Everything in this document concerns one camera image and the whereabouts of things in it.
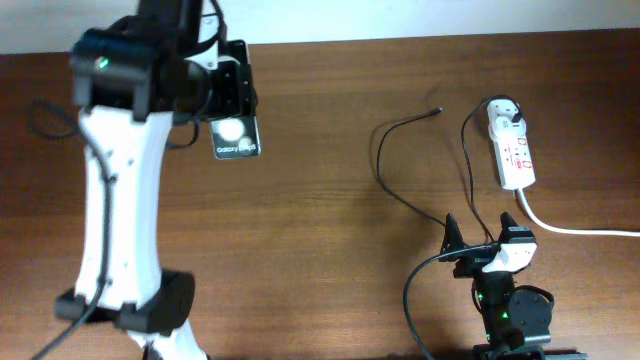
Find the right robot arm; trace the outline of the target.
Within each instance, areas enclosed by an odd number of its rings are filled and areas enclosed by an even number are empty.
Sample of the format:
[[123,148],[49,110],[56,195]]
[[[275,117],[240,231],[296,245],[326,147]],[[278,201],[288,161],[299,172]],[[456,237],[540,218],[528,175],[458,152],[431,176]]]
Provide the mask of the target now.
[[497,241],[470,246],[453,215],[446,216],[441,254],[453,262],[453,276],[472,280],[472,298],[481,314],[487,343],[471,350],[473,359],[543,359],[551,341],[554,297],[531,285],[516,285],[514,276],[527,268],[538,248],[530,228],[504,212]]

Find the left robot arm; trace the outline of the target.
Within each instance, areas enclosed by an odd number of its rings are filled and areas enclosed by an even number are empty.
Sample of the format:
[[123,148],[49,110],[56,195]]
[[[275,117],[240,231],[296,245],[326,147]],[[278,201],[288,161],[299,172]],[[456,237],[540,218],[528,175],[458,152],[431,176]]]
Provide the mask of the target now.
[[55,303],[72,328],[109,322],[147,359],[202,359],[189,314],[195,279],[163,268],[161,168],[175,127],[208,124],[219,160],[261,152],[247,44],[227,36],[216,1],[142,1],[87,30],[70,54],[73,124],[85,144],[84,250]]

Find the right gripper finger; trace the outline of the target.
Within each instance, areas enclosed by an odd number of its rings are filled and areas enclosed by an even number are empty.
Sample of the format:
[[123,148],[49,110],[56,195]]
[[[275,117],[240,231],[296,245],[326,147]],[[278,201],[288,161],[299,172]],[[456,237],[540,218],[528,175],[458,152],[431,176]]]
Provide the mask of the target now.
[[499,235],[500,242],[509,242],[517,236],[519,232],[519,225],[515,222],[512,216],[508,212],[503,212],[500,215],[501,232]]
[[457,255],[452,252],[467,248],[468,244],[464,242],[460,232],[458,223],[452,213],[446,216],[445,233],[440,248],[440,254],[446,255],[440,258],[440,261],[456,261]]

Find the black Samsung flip smartphone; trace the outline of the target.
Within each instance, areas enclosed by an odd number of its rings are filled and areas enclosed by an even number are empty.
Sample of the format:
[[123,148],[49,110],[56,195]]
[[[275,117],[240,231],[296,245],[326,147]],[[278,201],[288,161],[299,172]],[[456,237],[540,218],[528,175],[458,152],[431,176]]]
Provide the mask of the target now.
[[261,140],[256,116],[224,118],[210,123],[213,153],[217,160],[257,157]]

